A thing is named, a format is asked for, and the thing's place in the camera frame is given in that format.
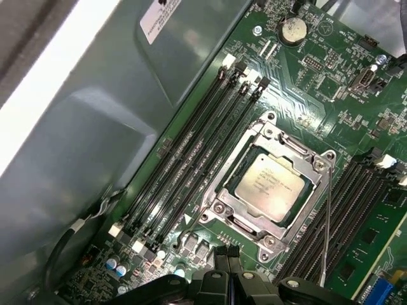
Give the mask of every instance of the blue connector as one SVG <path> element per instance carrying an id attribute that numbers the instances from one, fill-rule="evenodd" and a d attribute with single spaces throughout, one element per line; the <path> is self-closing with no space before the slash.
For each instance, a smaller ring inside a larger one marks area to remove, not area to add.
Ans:
<path id="1" fill-rule="evenodd" d="M 377 279 L 375 285 L 371 289 L 369 296 L 366 298 L 364 305 L 382 305 L 386 301 L 393 289 L 393 285 L 390 284 L 384 278 Z"/>

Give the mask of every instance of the screw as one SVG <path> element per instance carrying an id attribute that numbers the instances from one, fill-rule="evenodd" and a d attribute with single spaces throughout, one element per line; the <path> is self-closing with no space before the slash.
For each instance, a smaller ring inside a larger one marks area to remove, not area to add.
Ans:
<path id="1" fill-rule="evenodd" d="M 317 160 L 314 163 L 314 167 L 317 170 L 317 172 L 321 172 L 325 169 L 325 163 L 322 162 L 321 160 Z"/>
<path id="2" fill-rule="evenodd" d="M 268 254 L 266 254 L 266 253 L 261 254 L 261 260 L 262 261 L 267 261 L 268 260 Z"/>
<path id="3" fill-rule="evenodd" d="M 251 280 L 252 278 L 254 278 L 254 274 L 252 274 L 250 272 L 245 272 L 244 274 L 242 274 L 242 276 L 244 278 L 247 278 L 248 280 Z"/>
<path id="4" fill-rule="evenodd" d="M 217 214 L 222 214 L 223 211 L 224 211 L 224 205 L 222 205 L 221 203 L 216 203 L 216 204 L 214 205 L 214 211 L 215 211 Z"/>
<path id="5" fill-rule="evenodd" d="M 274 239 L 270 235 L 267 235 L 265 237 L 265 245 L 268 248 L 270 248 L 272 245 L 274 245 Z"/>
<path id="6" fill-rule="evenodd" d="M 260 25 L 257 25 L 253 28 L 253 35 L 260 36 L 263 32 L 263 28 Z"/>
<path id="7" fill-rule="evenodd" d="M 378 55 L 376 57 L 376 64 L 378 65 L 384 65 L 387 61 L 387 56 L 382 54 L 382 55 Z"/>
<path id="8" fill-rule="evenodd" d="M 289 285 L 292 288 L 298 288 L 300 286 L 300 283 L 298 283 L 297 281 L 287 281 L 287 285 Z"/>

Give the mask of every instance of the cpu socket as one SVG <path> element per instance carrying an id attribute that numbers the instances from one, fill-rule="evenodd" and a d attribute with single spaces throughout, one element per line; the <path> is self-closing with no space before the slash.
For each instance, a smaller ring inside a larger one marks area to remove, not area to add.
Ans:
<path id="1" fill-rule="evenodd" d="M 265 113 L 240 139 L 207 189 L 201 223 L 218 219 L 259 246 L 268 262 L 298 234 L 328 187 L 336 153 L 317 154 Z"/>

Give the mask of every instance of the white label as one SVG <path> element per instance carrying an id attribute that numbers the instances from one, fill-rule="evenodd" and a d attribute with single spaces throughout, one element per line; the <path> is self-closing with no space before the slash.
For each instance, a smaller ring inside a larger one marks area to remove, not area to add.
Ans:
<path id="1" fill-rule="evenodd" d="M 158 0 L 154 0 L 140 21 L 141 29 L 144 35 L 146 35 L 149 44 L 154 42 L 164 28 L 164 25 L 179 6 L 179 3 L 181 3 L 181 0 L 163 0 L 161 2 L 163 4 L 160 4 Z"/>

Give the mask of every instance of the motherboard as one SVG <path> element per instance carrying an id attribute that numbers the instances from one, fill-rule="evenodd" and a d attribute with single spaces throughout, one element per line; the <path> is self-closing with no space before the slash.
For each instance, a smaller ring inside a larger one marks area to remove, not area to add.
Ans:
<path id="1" fill-rule="evenodd" d="M 361 304 L 405 304 L 407 55 L 378 45 L 310 3 L 255 1 L 59 295 L 190 280 L 226 244 L 272 283 L 324 274 Z"/>

